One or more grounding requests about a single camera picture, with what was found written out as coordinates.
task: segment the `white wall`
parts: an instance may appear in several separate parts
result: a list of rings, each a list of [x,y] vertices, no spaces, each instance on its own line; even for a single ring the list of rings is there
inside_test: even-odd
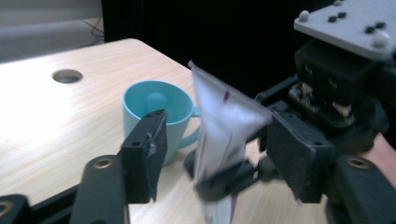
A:
[[[0,27],[101,17],[101,0],[0,0]]]

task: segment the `wooden table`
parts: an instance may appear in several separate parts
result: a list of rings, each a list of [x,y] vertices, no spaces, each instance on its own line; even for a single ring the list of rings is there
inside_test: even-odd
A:
[[[74,69],[75,83],[52,74]],[[116,154],[123,141],[121,96],[143,79],[172,82],[195,99],[191,71],[135,39],[0,64],[0,195],[30,205],[79,183],[91,159]],[[193,119],[188,132],[198,125]],[[156,203],[131,204],[131,223],[205,223],[184,168],[194,146],[163,167]],[[260,157],[257,143],[248,156]],[[282,182],[258,183],[238,198],[234,224],[326,223],[322,204],[298,204]]]

